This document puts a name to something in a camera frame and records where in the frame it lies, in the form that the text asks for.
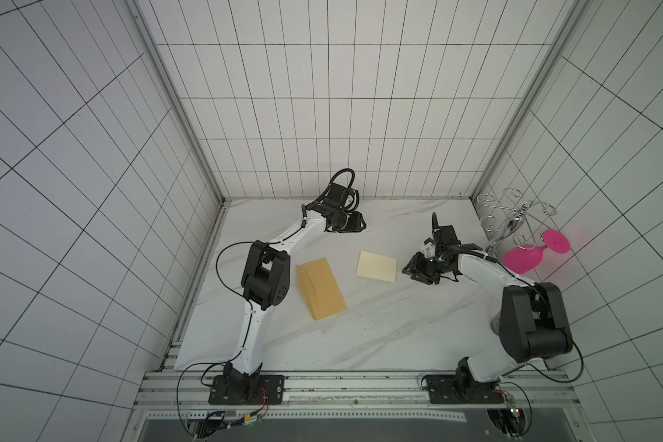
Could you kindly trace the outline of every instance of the white tiled wall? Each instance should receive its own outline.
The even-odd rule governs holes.
[[[466,195],[566,0],[138,0],[227,196]]]
[[[571,242],[531,276],[563,291],[594,432],[663,440],[663,1],[594,2],[484,191],[505,187],[557,207]]]
[[[213,222],[143,51],[120,0],[0,1],[0,441],[120,439]]]

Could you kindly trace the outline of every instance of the yellow envelope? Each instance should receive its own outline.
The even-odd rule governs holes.
[[[297,266],[297,283],[312,317],[319,321],[346,310],[327,258]]]
[[[375,278],[381,281],[395,282],[395,268],[398,260],[375,253],[361,251],[358,256],[356,274],[360,277]]]

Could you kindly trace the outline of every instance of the robotic arm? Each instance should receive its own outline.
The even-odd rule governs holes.
[[[336,184],[342,173],[351,173],[348,186]],[[291,226],[270,243],[256,241],[250,247],[241,285],[246,303],[248,326],[238,338],[238,357],[223,367],[229,388],[244,400],[251,400],[258,390],[265,331],[270,317],[290,288],[290,255],[324,232],[358,233],[366,228],[363,216],[356,211],[358,191],[351,188],[355,173],[345,168],[335,173],[327,189],[317,199],[302,205],[300,224]]]
[[[458,402],[496,400],[492,390],[500,376],[533,358],[550,358],[572,350],[570,326],[562,295],[554,284],[519,278],[475,244],[462,244],[451,225],[440,226],[432,214],[432,238],[415,253],[404,274],[425,284],[439,284],[442,273],[463,274],[501,299],[501,312],[491,321],[500,338],[482,352],[463,358],[452,377]]]

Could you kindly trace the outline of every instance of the marble table surface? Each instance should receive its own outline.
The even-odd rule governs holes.
[[[211,263],[196,298],[175,369],[194,362],[225,361],[236,351],[244,300],[217,279],[221,249],[237,241],[269,241],[301,216],[306,199],[235,200],[226,213]],[[327,233],[292,255],[291,288],[275,309],[265,336],[264,370],[453,370],[498,339],[488,322],[501,303],[460,276],[426,286],[401,269],[430,236],[431,215],[452,224],[462,243],[484,247],[486,236],[466,199],[371,199],[358,210],[368,228],[359,234]],[[221,278],[242,292],[248,245],[221,256]],[[361,250],[398,259],[396,282],[356,276]],[[295,266],[326,257],[348,309],[315,321],[297,287]]]

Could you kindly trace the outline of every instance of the black mounting plate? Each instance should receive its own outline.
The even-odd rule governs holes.
[[[282,375],[260,375],[259,387],[265,389],[268,394],[270,405],[283,402],[285,391],[285,376]],[[215,376],[211,385],[211,393],[208,396],[210,405],[263,405],[263,394],[258,393],[250,402],[238,393],[232,391],[224,376]]]
[[[491,384],[475,384],[470,392],[457,393],[454,375],[427,375],[424,387],[431,404],[503,404],[504,397],[491,389]]]

